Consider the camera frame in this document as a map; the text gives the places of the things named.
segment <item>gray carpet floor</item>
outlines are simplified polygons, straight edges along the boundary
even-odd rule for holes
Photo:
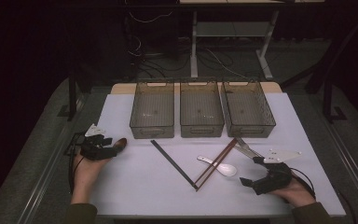
[[[199,61],[199,76],[237,76],[222,68],[221,64],[216,62],[217,57],[231,71],[263,80],[255,57],[255,50],[260,44],[255,40],[245,39],[236,42],[237,47],[233,50],[231,42],[220,43],[219,47],[208,41],[200,42],[199,59],[201,58],[202,62]],[[307,69],[324,55],[328,46],[329,42],[324,40],[271,42],[266,57],[274,76],[272,81],[283,82]],[[181,54],[178,59],[153,56],[144,64],[147,65],[142,66],[144,70],[139,72],[138,77],[162,77],[161,72],[166,77],[189,76],[187,53]],[[335,121],[334,124],[327,123],[321,112],[323,93],[306,94],[303,90],[306,82],[306,78],[301,79],[285,91],[288,92],[304,130],[347,211],[345,217],[337,217],[338,222],[353,223],[355,217],[358,223],[358,186],[339,156],[337,137],[331,133],[332,129],[336,131],[338,142],[350,152],[358,165],[358,112],[342,91],[334,89],[333,105],[339,106],[348,119]],[[71,197],[67,181],[68,157],[63,155],[63,152],[73,133],[85,131],[91,123],[98,121],[104,99],[110,89],[111,87],[94,87],[91,93],[78,94],[78,112],[72,121],[61,116],[62,109],[68,105],[67,80],[52,93],[44,113],[0,189],[0,223],[44,224],[62,221]],[[204,220],[202,223],[245,221]],[[151,220],[124,222],[157,223]],[[96,223],[113,223],[113,220],[98,217]],[[282,217],[273,218],[270,223],[294,222],[290,217]]]

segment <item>chopsticks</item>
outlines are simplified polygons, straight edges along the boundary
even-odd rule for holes
[[[173,167],[187,180],[187,182],[190,183],[190,185],[196,191],[198,191],[203,186],[203,184],[207,181],[209,176],[211,176],[211,174],[216,170],[216,168],[220,164],[220,162],[222,162],[222,160],[226,157],[228,152],[230,152],[231,149],[235,147],[235,145],[237,144],[237,139],[234,138],[230,143],[228,143],[228,145],[225,147],[225,149],[223,149],[223,151],[217,156],[217,158],[214,159],[214,161],[206,168],[206,170],[201,174],[201,176],[196,180],[196,182],[193,182],[190,179],[190,177],[188,177],[188,175],[185,173],[185,171],[183,171],[182,168],[180,168],[180,166],[178,164],[176,164],[176,162],[170,157],[170,155],[168,155],[164,151],[164,149],[162,149],[162,147],[155,140],[151,140],[150,142],[171,163],[171,165],[173,165]]]

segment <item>white tag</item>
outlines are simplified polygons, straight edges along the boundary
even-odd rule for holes
[[[86,137],[94,136],[97,134],[103,134],[105,133],[105,130],[102,130],[95,126],[94,124],[91,124],[91,127],[87,130],[87,132],[84,134]]]
[[[280,163],[289,161],[299,156],[301,156],[301,152],[271,149],[269,154],[265,157],[264,163]]]

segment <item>person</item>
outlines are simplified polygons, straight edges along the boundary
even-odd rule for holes
[[[74,164],[78,166],[75,173],[75,186],[71,204],[64,217],[64,224],[94,223],[97,208],[90,204],[92,186],[103,167],[111,160],[90,161],[80,154],[76,155]],[[304,186],[294,178],[287,187],[273,190],[271,194],[282,197],[294,207],[292,214],[296,224],[335,223],[322,204],[316,202]]]

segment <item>green sleeve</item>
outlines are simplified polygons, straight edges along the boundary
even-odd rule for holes
[[[63,224],[91,224],[95,222],[97,208],[90,203],[74,203],[66,210]]]
[[[296,224],[334,224],[321,203],[297,207],[292,211]]]

